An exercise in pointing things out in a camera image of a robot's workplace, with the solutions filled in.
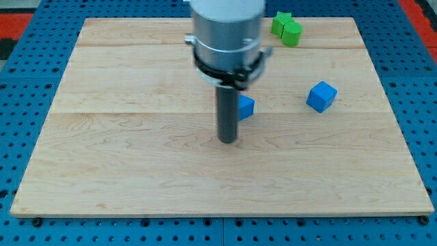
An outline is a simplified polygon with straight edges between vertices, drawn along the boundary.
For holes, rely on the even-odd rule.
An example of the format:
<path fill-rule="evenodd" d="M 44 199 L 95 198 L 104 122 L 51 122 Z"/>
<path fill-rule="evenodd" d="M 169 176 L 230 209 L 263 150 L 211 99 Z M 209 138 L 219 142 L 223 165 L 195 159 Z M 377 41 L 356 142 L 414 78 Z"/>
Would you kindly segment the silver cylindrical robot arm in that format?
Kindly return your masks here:
<path fill-rule="evenodd" d="M 193 47 L 200 76 L 225 89 L 246 90 L 264 71 L 273 48 L 262 50 L 264 0 L 190 0 Z"/>

